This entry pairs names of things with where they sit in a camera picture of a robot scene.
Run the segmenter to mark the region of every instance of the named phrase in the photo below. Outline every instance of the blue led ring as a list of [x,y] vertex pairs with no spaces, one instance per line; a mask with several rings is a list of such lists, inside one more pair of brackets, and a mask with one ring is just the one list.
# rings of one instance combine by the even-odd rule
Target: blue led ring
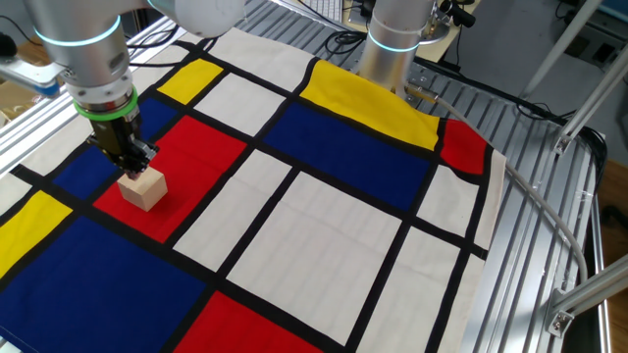
[[106,37],[111,35],[111,33],[113,33],[116,29],[118,29],[119,25],[120,25],[120,16],[118,16],[118,18],[114,22],[114,25],[112,25],[111,28],[107,29],[104,33],[96,35],[93,38],[84,39],[84,40],[75,40],[75,41],[65,41],[65,40],[56,40],[56,39],[48,38],[47,36],[39,33],[37,28],[35,29],[35,33],[39,36],[39,38],[41,38],[41,40],[46,41],[50,44],[54,44],[58,46],[65,46],[65,47],[78,47],[78,46],[93,44],[93,43],[96,43],[105,39]]
[[413,46],[412,48],[407,48],[407,49],[396,49],[396,48],[391,48],[390,46],[386,46],[386,45],[384,45],[384,44],[380,43],[379,41],[377,41],[377,40],[373,37],[373,34],[371,34],[371,32],[370,32],[370,31],[369,31],[369,37],[370,37],[370,38],[371,38],[371,40],[373,40],[373,42],[374,42],[375,44],[377,44],[378,46],[380,46],[380,47],[382,47],[382,48],[384,48],[384,49],[386,49],[386,50],[388,50],[388,51],[392,51],[392,52],[394,52],[394,53],[405,53],[405,52],[409,52],[409,51],[412,51],[412,50],[416,50],[416,48],[418,48],[418,47],[419,47],[419,44],[421,44],[421,43],[418,43],[417,45]]

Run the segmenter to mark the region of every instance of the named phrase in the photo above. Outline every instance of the green band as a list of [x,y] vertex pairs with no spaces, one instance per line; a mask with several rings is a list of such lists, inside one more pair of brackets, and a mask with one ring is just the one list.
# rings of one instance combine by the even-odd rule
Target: green band
[[137,106],[137,91],[135,90],[135,86],[133,87],[133,94],[131,96],[131,101],[125,106],[125,108],[109,114],[96,114],[89,113],[85,111],[83,108],[79,106],[79,103],[75,100],[75,108],[77,108],[77,112],[82,116],[97,122],[109,122],[115,120],[117,118],[123,117],[126,114],[130,113]]

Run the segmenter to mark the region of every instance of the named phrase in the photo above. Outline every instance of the black cable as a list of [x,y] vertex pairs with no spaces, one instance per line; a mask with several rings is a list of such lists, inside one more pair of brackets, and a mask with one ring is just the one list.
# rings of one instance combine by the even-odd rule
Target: black cable
[[541,105],[541,106],[545,106],[547,111],[546,114],[539,114],[534,113],[535,115],[530,115],[528,113],[526,113],[525,111],[523,111],[521,109],[521,105],[517,104],[517,110],[519,111],[519,113],[521,113],[521,115],[525,116],[526,118],[532,119],[532,120],[536,120],[536,121],[549,121],[549,122],[553,122],[553,121],[559,121],[559,120],[566,120],[566,119],[570,119],[572,118],[572,116],[574,115],[574,113],[576,113],[575,110],[565,113],[563,115],[557,116],[555,115],[551,110],[550,107],[545,104],[545,103],[532,103],[534,105]]
[[[519,97],[515,97],[506,92],[493,88],[489,85],[483,84],[482,82],[478,82],[476,80],[463,76],[460,73],[452,72],[448,69],[443,68],[442,66],[436,63],[430,62],[428,60],[425,60],[419,57],[414,57],[414,62],[438,74],[455,78],[462,83],[474,86],[478,89],[482,89],[493,95],[509,100],[515,103],[519,111],[521,111],[520,110],[521,107],[525,107],[526,109],[530,111],[530,113],[536,115],[537,117],[549,118],[546,120],[550,120],[552,123],[555,123],[560,126],[566,125],[568,123],[568,120],[566,118],[575,113],[575,111],[572,111],[572,112],[563,114],[562,116],[556,116],[550,113],[549,111],[546,111],[545,109],[537,105],[534,105],[528,101],[525,101]],[[525,112],[522,112],[522,115],[525,116],[526,118],[531,117],[530,114],[523,114],[523,113]],[[606,146],[606,141],[603,139],[602,135],[599,132],[587,126],[583,127],[580,130],[580,133],[578,133],[578,136],[580,136],[582,141],[591,149],[591,154],[596,163],[596,170],[598,171],[597,178],[596,178],[596,190],[598,190],[598,188],[600,187],[600,182],[602,181],[603,171],[606,166],[606,159],[608,157],[608,148]]]
[[[149,48],[155,48],[161,45],[165,45],[169,40],[171,40],[173,38],[173,36],[175,36],[175,33],[177,33],[177,30],[179,29],[178,25],[175,25],[174,27],[170,28],[170,29],[164,29],[164,30],[160,30],[158,32],[154,32],[154,33],[150,33],[148,34],[144,39],[141,40],[141,42],[139,42],[139,44],[129,44],[127,45],[128,48],[132,48],[133,51],[131,51],[131,53],[129,54],[130,57],[132,57],[135,52],[138,49],[149,49]],[[156,42],[156,43],[151,43],[151,44],[144,44],[148,39],[152,38],[155,35],[159,35],[159,34],[163,34],[163,33],[169,33],[164,39]]]
[[[179,29],[179,25],[175,25],[172,29],[165,29],[156,33],[151,33],[150,35],[148,35],[147,37],[145,37],[141,43],[139,44],[129,44],[127,45],[129,48],[131,49],[148,49],[148,48],[156,48],[158,46],[162,46],[166,43],[168,43],[177,33],[177,29]],[[160,33],[166,33],[169,32],[169,34],[162,40],[158,41],[158,42],[154,42],[154,43],[150,43],[150,44],[143,44],[144,41],[146,41],[148,38],[150,38],[153,35],[157,35]]]
[[[353,45],[350,48],[343,50],[331,49],[330,42],[332,41],[332,39],[340,46],[351,44]],[[327,49],[328,52],[332,53],[332,55],[347,54],[355,50],[365,40],[366,33],[364,32],[358,30],[339,30],[330,34],[330,36],[325,39],[325,49]]]
[[41,45],[39,43],[36,43],[36,42],[30,40],[30,38],[28,38],[28,36],[26,35],[26,33],[24,33],[24,31],[20,28],[20,26],[18,24],[16,24],[15,21],[11,20],[11,18],[9,18],[7,16],[4,16],[4,15],[0,15],[0,19],[5,19],[8,22],[12,23],[20,31],[20,33],[24,36],[24,38],[26,38],[26,40],[30,42],[30,44],[36,45],[36,46],[43,46],[43,45]]
[[182,60],[182,61],[180,61],[178,63],[163,63],[163,64],[129,63],[129,66],[138,67],[138,68],[171,68],[171,67],[174,67],[174,66],[179,65],[179,64],[181,64],[182,66],[185,66],[185,65],[193,62],[194,60],[200,59],[203,56],[203,54],[208,53],[214,47],[214,45],[216,45],[217,41],[218,41],[218,37],[209,38],[209,43],[208,43],[207,47],[199,49],[197,55],[190,55],[187,60]]

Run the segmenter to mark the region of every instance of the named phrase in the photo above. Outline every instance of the cable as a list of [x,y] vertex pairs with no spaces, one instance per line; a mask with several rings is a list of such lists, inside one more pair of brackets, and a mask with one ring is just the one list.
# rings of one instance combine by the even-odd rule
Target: cable
[[521,109],[521,105],[517,104],[516,107],[517,107],[517,110],[519,111],[519,113],[521,113],[521,115],[525,116],[526,118],[529,118],[529,119],[532,119],[532,120],[537,120],[537,121],[550,121],[550,122],[553,122],[553,121],[557,121],[557,120],[561,120],[561,119],[569,119],[569,118],[573,117],[573,115],[576,113],[576,111],[573,110],[571,112],[568,112],[568,113],[565,113],[563,115],[557,116],[557,115],[555,115],[551,111],[550,107],[547,104],[545,104],[545,103],[532,103],[532,104],[534,104],[534,105],[541,105],[541,106],[546,107],[548,114],[542,114],[541,116],[538,115],[538,114],[535,114],[533,116],[533,115],[530,115],[530,114],[524,112]]
[[20,33],[24,36],[24,38],[26,38],[26,40],[30,42],[30,44],[36,45],[36,46],[43,46],[43,45],[41,45],[39,43],[36,43],[36,42],[30,40],[30,38],[28,38],[28,36],[26,35],[26,33],[24,33],[24,31],[20,28],[20,26],[18,24],[16,24],[15,21],[11,20],[11,18],[9,18],[7,16],[4,16],[4,15],[0,15],[0,19],[5,19],[8,22],[12,23],[20,31]]
[[[343,50],[339,50],[339,49],[332,50],[330,48],[330,42],[332,41],[332,39],[339,46],[351,45],[351,44],[353,44],[353,46],[351,46],[348,49],[343,49]],[[332,55],[346,54],[355,50],[365,40],[366,40],[366,33],[364,32],[361,32],[358,30],[339,30],[337,32],[330,34],[330,36],[328,36],[327,39],[325,39],[325,49],[327,49],[328,52],[332,53]]]
[[129,63],[129,66],[132,67],[138,67],[138,68],[171,68],[171,67],[175,67],[179,64],[181,64],[182,66],[185,66],[191,62],[193,62],[196,59],[200,59],[200,57],[203,54],[208,53],[213,47],[214,45],[216,45],[216,42],[218,41],[218,37],[215,38],[208,38],[209,39],[209,43],[207,45],[207,47],[198,50],[198,54],[197,55],[190,55],[189,58],[187,58],[187,60],[182,60],[178,63],[162,63],[162,64],[140,64],[140,63]]
[[312,9],[309,5],[307,5],[306,3],[303,2],[303,0],[296,0],[299,2],[299,4],[305,6],[309,11],[311,11],[313,14],[317,15],[318,17],[320,17],[321,19],[325,20],[326,22],[332,24],[332,25],[338,25],[335,22],[332,22],[332,20],[326,18],[325,16],[321,15],[318,11]]
[[[460,121],[466,123],[469,127],[471,127],[471,129],[473,129],[477,134],[479,134],[480,136],[484,138],[483,134],[475,126],[473,126],[466,119],[465,116],[463,116],[460,112],[458,112],[455,108],[453,108],[453,106],[451,106],[449,103],[444,101],[443,98],[437,96],[436,102],[440,104],[441,106],[443,106],[445,109],[447,109],[453,116],[458,118]],[[506,169],[515,178],[515,180],[517,180],[519,184],[521,184],[521,186],[523,186],[523,188],[532,196],[532,198],[537,203],[539,203],[539,205],[543,208],[543,210],[545,210],[545,212],[548,213],[548,215],[553,219],[553,221],[556,222],[556,226],[560,230],[562,230],[562,233],[565,235],[565,238],[571,245],[571,249],[573,250],[576,256],[576,261],[578,262],[578,268],[580,270],[580,282],[582,283],[585,280],[587,280],[589,278],[589,273],[587,271],[587,263],[585,261],[585,255],[582,252],[582,248],[580,248],[580,245],[578,244],[578,240],[576,240],[576,238],[573,236],[573,233],[571,232],[571,230],[569,230],[569,227],[567,226],[567,224],[562,220],[562,218],[558,215],[558,213],[551,207],[551,205],[548,204],[548,202],[543,198],[543,196],[541,196],[537,192],[537,190],[535,190],[534,187],[532,187],[532,185],[530,185],[530,183],[522,175],[520,175],[514,169],[514,167],[512,167],[507,162],[506,162]]]
[[[164,29],[164,30],[158,31],[156,33],[151,33],[148,36],[146,36],[139,44],[129,44],[129,45],[127,45],[127,47],[129,47],[131,49],[148,49],[148,48],[156,48],[158,46],[162,46],[162,45],[168,43],[175,36],[175,34],[177,33],[177,29],[179,29],[179,25],[175,25],[171,29]],[[150,44],[144,44],[144,42],[148,38],[152,37],[153,35],[166,33],[166,32],[169,32],[169,34],[165,38],[163,38],[162,40],[160,40],[158,42],[150,43]]]
[[[464,75],[462,75],[461,73],[457,73],[457,72],[453,72],[450,71],[436,63],[430,62],[428,60],[422,59],[420,57],[414,57],[414,63],[430,69],[438,74],[447,76],[447,77],[451,77],[451,78],[455,78],[458,81],[471,85],[473,87],[476,87],[478,89],[484,90],[486,92],[489,92],[493,95],[496,95],[498,97],[501,97],[503,99],[506,99],[508,101],[511,101],[513,103],[515,103],[516,106],[518,107],[525,107],[526,109],[528,109],[532,114],[538,115],[540,117],[552,117],[553,119],[551,120],[552,123],[555,123],[557,125],[560,126],[564,126],[568,123],[568,120],[566,120],[565,115],[563,116],[554,116],[552,115],[550,112],[545,111],[543,108],[536,106],[528,101],[525,101],[519,97],[515,97],[511,94],[508,94],[504,91],[501,91],[499,89],[496,89],[494,87],[491,87],[487,84],[484,84],[482,82],[473,80],[471,78],[468,78]],[[600,135],[599,132],[593,130],[590,127],[583,127],[580,132],[578,133],[578,136],[581,138],[581,140],[587,145],[589,146],[589,148],[591,149],[591,154],[594,157],[594,161],[596,163],[596,170],[597,170],[597,175],[596,175],[596,190],[598,190],[598,188],[600,188],[600,183],[602,182],[602,175],[603,175],[603,171],[606,167],[606,159],[608,156],[608,148],[606,146],[606,141],[603,139],[603,137]]]

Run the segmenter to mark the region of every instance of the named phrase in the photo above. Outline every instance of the white square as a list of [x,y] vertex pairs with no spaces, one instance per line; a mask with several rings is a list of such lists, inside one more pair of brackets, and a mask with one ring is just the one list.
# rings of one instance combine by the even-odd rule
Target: white square
[[22,164],[42,176],[54,171],[91,134],[89,119],[77,115],[26,157]]
[[228,279],[345,344],[400,224],[300,174]]
[[407,234],[358,352],[423,352],[459,249],[416,228]]
[[177,242],[175,250],[217,271],[289,170],[290,166],[254,151]]
[[302,50],[236,28],[220,37],[209,53],[290,92],[303,81],[313,58]]
[[17,176],[6,174],[0,178],[0,216],[20,201],[30,190],[30,185]]
[[464,236],[478,195],[478,185],[439,166],[417,216],[432,225]]
[[254,136],[285,100],[283,96],[240,76],[228,75],[195,109]]

